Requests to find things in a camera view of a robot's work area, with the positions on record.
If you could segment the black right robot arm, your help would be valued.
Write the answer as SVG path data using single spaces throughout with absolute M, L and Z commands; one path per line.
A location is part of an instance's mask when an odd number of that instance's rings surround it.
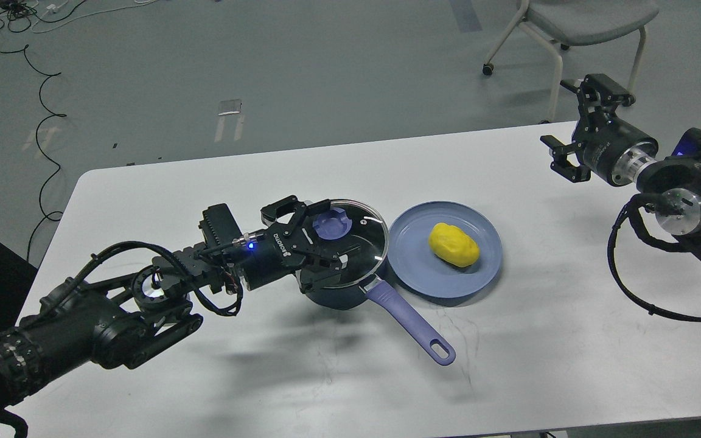
M 621 291 L 650 315 L 673 321 L 701 322 L 700 316 L 665 310 L 640 299 L 619 275 L 615 247 L 621 225 L 629 222 L 648 246 L 670 253 L 690 253 L 701 261 L 701 128 L 684 132 L 662 160 L 656 139 L 618 117 L 619 106 L 635 97 L 604 73 L 587 75 L 579 84 L 561 81 L 577 97 L 579 120 L 569 144 L 552 135 L 540 137 L 553 161 L 551 170 L 571 183 L 597 175 L 613 187 L 635 185 L 637 194 L 623 205 L 607 242 L 607 263 Z

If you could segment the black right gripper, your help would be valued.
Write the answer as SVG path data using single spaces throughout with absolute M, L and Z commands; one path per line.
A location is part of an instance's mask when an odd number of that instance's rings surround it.
M 551 170 L 571 183 L 587 182 L 591 172 L 610 186 L 629 185 L 640 167 L 658 152 L 654 137 L 618 118 L 619 106 L 630 107 L 635 95 L 604 73 L 590 73 L 581 81 L 561 80 L 561 87 L 577 97 L 579 120 L 574 141 L 563 144 L 552 135 L 540 136 L 550 150 Z M 568 160 L 576 155 L 581 165 Z

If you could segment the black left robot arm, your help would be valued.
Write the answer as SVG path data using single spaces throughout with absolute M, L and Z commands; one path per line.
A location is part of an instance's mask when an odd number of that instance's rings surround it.
M 135 369 L 203 323 L 190 294 L 222 317 L 239 314 L 245 291 L 300 274 L 308 292 L 347 277 L 361 241 L 347 208 L 289 196 L 261 210 L 265 228 L 242 232 L 227 205 L 203 211 L 203 242 L 170 252 L 140 241 L 115 243 L 41 299 L 36 315 L 0 331 L 0 424 L 28 435 L 8 411 L 92 361 Z

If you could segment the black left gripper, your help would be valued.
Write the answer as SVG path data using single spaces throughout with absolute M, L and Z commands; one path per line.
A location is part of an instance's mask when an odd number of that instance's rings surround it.
M 360 236 L 337 240 L 316 237 L 314 219 L 328 212 L 331 205 L 330 199 L 307 203 L 287 196 L 260 209 L 266 228 L 260 241 L 243 252 L 240 263 L 248 290 L 269 285 L 298 270 L 301 291 L 342 288 L 368 275 L 369 240 Z

